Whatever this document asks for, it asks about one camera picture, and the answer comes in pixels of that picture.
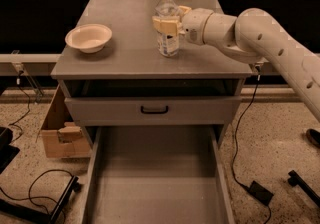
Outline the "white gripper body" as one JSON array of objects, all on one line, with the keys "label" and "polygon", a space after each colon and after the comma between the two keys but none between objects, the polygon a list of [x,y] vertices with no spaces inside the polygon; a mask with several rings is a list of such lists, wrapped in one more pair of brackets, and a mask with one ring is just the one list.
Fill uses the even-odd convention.
[{"label": "white gripper body", "polygon": [[206,26],[213,13],[214,11],[210,9],[197,8],[184,15],[182,27],[189,43],[196,45],[208,43]]}]

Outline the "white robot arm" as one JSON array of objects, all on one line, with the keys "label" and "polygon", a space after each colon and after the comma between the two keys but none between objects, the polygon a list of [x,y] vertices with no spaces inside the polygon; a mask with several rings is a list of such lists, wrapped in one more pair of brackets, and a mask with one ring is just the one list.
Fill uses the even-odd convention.
[{"label": "white robot arm", "polygon": [[236,61],[266,59],[320,121],[320,57],[296,41],[269,13],[250,8],[239,16],[184,6],[180,16],[152,18],[156,31],[210,45]]}]

